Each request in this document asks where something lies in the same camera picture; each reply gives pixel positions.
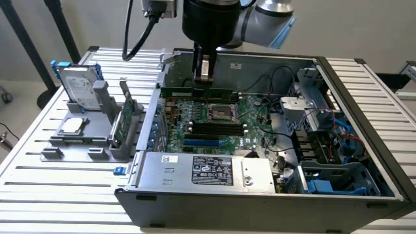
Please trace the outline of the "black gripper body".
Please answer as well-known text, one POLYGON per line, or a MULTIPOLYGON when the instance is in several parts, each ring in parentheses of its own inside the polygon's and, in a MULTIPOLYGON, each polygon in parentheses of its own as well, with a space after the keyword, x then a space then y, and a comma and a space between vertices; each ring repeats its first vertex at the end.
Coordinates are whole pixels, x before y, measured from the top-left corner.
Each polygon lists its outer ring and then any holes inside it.
POLYGON ((185 0, 181 30, 201 47, 218 47, 234 36, 241 11, 237 0, 185 0))

